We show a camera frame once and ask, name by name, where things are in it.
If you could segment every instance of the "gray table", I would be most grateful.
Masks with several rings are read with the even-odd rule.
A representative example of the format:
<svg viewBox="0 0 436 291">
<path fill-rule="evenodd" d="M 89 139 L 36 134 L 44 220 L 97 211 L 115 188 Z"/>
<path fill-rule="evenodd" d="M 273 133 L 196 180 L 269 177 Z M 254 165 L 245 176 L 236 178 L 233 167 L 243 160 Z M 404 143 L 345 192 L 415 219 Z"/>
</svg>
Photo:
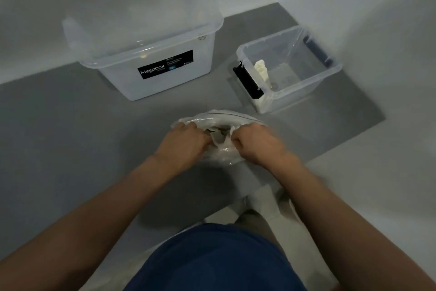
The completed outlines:
<svg viewBox="0 0 436 291">
<path fill-rule="evenodd" d="M 210 74 L 130 102 L 78 63 L 0 86 L 0 258 L 119 180 L 155 151 L 169 125 L 210 109 L 254 115 L 309 161 L 384 120 L 344 72 L 305 100 L 256 115 L 236 85 L 239 45 L 295 25 L 273 4 L 225 19 Z M 169 183 L 103 262 L 116 265 L 273 182 L 260 168 L 196 166 Z"/>
</svg>

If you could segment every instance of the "large plastic storage bin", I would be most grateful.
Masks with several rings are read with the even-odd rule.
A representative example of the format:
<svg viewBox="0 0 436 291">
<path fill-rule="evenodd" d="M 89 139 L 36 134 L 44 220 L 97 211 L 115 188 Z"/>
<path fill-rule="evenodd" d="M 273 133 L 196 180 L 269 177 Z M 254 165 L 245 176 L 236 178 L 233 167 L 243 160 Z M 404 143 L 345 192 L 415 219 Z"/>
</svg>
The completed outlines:
<svg viewBox="0 0 436 291">
<path fill-rule="evenodd" d="M 62 24 L 79 62 L 135 101 L 209 73 L 223 16 L 214 0 L 89 0 Z"/>
<path fill-rule="evenodd" d="M 326 77 L 342 69 L 302 26 L 243 44 L 236 54 L 241 65 L 234 71 L 260 114 L 301 100 Z M 261 59 L 268 69 L 270 84 L 254 68 Z"/>
</svg>

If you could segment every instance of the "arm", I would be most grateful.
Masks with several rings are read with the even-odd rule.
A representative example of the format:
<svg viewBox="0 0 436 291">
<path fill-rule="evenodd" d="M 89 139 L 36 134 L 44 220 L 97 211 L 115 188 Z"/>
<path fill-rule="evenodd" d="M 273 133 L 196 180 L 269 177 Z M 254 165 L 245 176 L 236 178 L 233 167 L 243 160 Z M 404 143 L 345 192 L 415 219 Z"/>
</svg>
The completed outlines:
<svg viewBox="0 0 436 291">
<path fill-rule="evenodd" d="M 282 184 L 345 289 L 436 290 L 421 268 L 325 188 L 267 127 L 241 127 L 232 140 L 244 158 L 268 169 Z"/>
<path fill-rule="evenodd" d="M 0 262 L 0 290 L 78 290 L 139 210 L 192 167 L 211 143 L 194 123 L 178 124 L 157 152 L 122 182 L 88 200 Z"/>
</svg>

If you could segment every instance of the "black label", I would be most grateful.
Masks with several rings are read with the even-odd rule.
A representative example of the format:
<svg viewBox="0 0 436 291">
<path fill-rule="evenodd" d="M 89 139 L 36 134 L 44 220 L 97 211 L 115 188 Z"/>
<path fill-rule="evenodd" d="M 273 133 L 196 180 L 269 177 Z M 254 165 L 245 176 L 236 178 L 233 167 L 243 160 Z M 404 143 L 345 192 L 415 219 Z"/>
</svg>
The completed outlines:
<svg viewBox="0 0 436 291">
<path fill-rule="evenodd" d="M 160 62 L 155 62 L 153 64 L 142 66 L 138 68 L 139 73 L 142 78 L 148 79 L 149 77 L 156 76 L 173 69 L 185 66 L 193 62 L 193 51 L 188 51 L 180 55 L 161 60 Z"/>
</svg>

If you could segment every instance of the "person's right arm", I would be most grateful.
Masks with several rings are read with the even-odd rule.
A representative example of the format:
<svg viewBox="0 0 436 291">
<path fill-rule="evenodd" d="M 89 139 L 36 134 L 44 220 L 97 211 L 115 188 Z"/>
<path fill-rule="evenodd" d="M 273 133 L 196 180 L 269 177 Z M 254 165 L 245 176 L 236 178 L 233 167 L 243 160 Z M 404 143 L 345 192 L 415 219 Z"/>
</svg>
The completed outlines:
<svg viewBox="0 0 436 291">
<path fill-rule="evenodd" d="M 416 263 L 324 187 L 269 128 L 243 126 L 232 140 L 241 156 L 269 170 L 281 183 L 346 290 L 436 290 Z"/>
</svg>

